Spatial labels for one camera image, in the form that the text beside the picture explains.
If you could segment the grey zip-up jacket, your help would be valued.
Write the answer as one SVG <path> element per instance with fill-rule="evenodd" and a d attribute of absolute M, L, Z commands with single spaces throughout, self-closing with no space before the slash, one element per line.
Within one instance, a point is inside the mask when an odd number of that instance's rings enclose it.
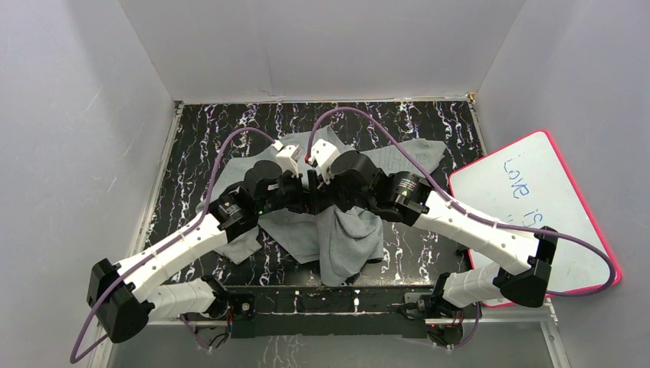
<path fill-rule="evenodd" d="M 281 137 L 283 145 L 306 148 L 309 133 L 290 133 Z M 314 145 L 320 139 L 332 143 L 341 153 L 353 150 L 345 145 L 330 126 L 320 128 Z M 432 173 L 442 160 L 446 144 L 423 138 L 408 140 L 400 146 L 423 168 Z M 417 169 L 394 147 L 385 146 L 363 151 L 386 174 Z M 277 150 L 267 147 L 261 153 L 242 158 L 232 158 L 220 169 L 212 188 L 210 202 L 214 202 L 225 189 L 243 180 L 247 169 L 261 160 L 275 161 Z M 297 214 L 288 210 L 263 215 L 258 224 L 300 264 L 320 262 L 320 276 L 326 286 L 340 286 L 346 279 L 359 273 L 367 261 L 383 259 L 384 233 L 382 220 L 371 212 L 353 207 L 342 212 L 335 205 L 319 215 Z M 262 247 L 257 240 L 260 227 L 240 235 L 234 241 L 215 249 L 235 265 L 248 260 Z"/>

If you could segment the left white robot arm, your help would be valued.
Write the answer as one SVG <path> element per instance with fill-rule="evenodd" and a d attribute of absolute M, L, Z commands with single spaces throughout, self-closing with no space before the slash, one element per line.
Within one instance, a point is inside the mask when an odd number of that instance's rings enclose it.
<path fill-rule="evenodd" d="M 210 251 L 236 245 L 262 215 L 307 209 L 297 161 L 256 162 L 193 220 L 154 246 L 117 263 L 98 261 L 90 272 L 87 303 L 113 343 L 135 337 L 150 321 L 183 314 L 219 319 L 233 298 L 214 277 L 167 285 L 166 280 Z"/>

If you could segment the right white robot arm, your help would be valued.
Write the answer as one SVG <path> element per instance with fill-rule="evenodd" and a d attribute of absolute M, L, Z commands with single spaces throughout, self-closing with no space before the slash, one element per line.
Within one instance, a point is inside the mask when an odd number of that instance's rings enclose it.
<path fill-rule="evenodd" d="M 481 301 L 507 299 L 523 307 L 541 307 L 547 294 L 557 240 L 518 235 L 485 225 L 453 209 L 422 176 L 408 171 L 385 173 L 355 150 L 314 149 L 305 159 L 322 179 L 310 187 L 328 196 L 341 210 L 365 209 L 387 222 L 434 232 L 466 246 L 491 263 L 462 273 L 443 273 L 429 297 L 412 306 L 426 316 L 452 317 Z"/>

